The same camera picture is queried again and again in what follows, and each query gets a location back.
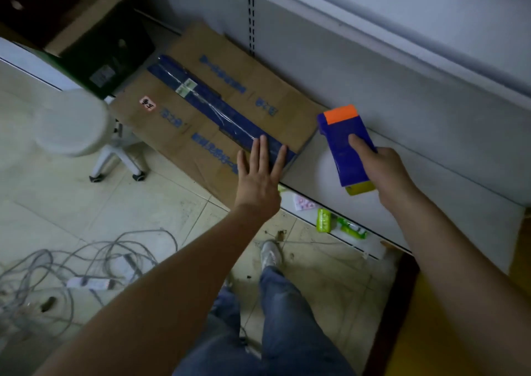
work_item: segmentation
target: rolling stool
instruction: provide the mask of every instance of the rolling stool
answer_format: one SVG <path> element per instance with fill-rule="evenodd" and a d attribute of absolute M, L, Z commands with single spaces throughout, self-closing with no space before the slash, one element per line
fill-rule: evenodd
<path fill-rule="evenodd" d="M 45 151 L 68 157 L 81 157 L 101 149 L 89 176 L 99 183 L 101 170 L 112 155 L 116 155 L 133 172 L 133 179 L 143 181 L 141 171 L 124 151 L 125 147 L 141 142 L 131 131 L 124 136 L 121 124 L 111 117 L 107 104 L 88 91 L 79 89 L 58 92 L 54 104 L 42 107 L 35 114 L 35 141 Z"/>

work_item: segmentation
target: brown cardboard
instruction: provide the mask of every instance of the brown cardboard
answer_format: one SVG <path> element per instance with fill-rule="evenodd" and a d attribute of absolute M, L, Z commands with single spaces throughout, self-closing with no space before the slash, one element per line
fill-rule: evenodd
<path fill-rule="evenodd" d="M 302 150 L 315 132 L 316 116 L 324 110 L 321 106 L 205 24 L 193 25 L 166 54 L 219 93 L 236 111 L 265 133 L 287 144 L 295 153 Z M 203 55 L 211 64 L 242 84 L 246 91 L 242 94 L 227 84 L 209 65 L 200 61 Z M 258 96 L 278 110 L 274 116 L 256 105 Z M 156 105 L 152 111 L 140 103 L 143 97 L 148 97 Z M 168 116 L 160 114 L 164 109 L 182 119 L 183 125 L 177 128 L 171 123 L 171 117 L 164 118 Z M 236 154 L 241 148 L 219 131 L 208 117 L 148 71 L 141 73 L 118 95 L 110 105 L 110 110 L 119 121 L 131 126 L 139 138 L 181 168 L 223 204 L 232 207 L 238 176 L 229 165 L 224 165 L 191 137 L 195 133 L 201 134 L 233 163 L 236 163 Z"/>
<path fill-rule="evenodd" d="M 43 50 L 59 57 L 121 1 L 123 0 L 80 0 L 71 11 L 64 15 L 63 29 L 43 47 Z M 0 37 L 35 48 L 31 41 L 2 24 L 0 24 Z"/>

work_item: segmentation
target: hand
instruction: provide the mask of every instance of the hand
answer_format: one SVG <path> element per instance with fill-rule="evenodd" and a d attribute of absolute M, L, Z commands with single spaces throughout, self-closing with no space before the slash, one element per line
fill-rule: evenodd
<path fill-rule="evenodd" d="M 238 152 L 238 191 L 234 208 L 244 209 L 248 215 L 266 222 L 280 209 L 278 181 L 286 161 L 288 148 L 282 145 L 273 170 L 269 173 L 269 149 L 267 137 L 255 138 L 249 170 L 243 150 Z"/>
<path fill-rule="evenodd" d="M 380 202 L 389 211 L 404 198 L 420 193 L 394 149 L 378 148 L 375 153 L 355 134 L 348 136 L 348 143 L 360 156 L 368 178 L 380 193 Z"/>

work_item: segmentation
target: forearm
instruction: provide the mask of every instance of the forearm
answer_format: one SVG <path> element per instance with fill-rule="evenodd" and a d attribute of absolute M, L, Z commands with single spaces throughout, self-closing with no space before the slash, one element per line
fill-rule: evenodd
<path fill-rule="evenodd" d="M 483 368 L 495 374 L 529 372 L 524 369 L 530 366 L 531 313 L 523 294 L 419 191 L 403 196 L 390 211 Z"/>
<path fill-rule="evenodd" d="M 171 374 L 261 225 L 242 209 L 229 213 L 126 288 L 38 374 Z"/>

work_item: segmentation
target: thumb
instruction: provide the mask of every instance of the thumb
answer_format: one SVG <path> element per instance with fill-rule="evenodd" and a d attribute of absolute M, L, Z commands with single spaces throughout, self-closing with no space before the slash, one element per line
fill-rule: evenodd
<path fill-rule="evenodd" d="M 362 138 L 359 138 L 356 134 L 350 134 L 348 136 L 348 143 L 354 149 L 354 151 L 358 153 L 362 161 L 375 155 L 367 143 L 363 141 Z"/>

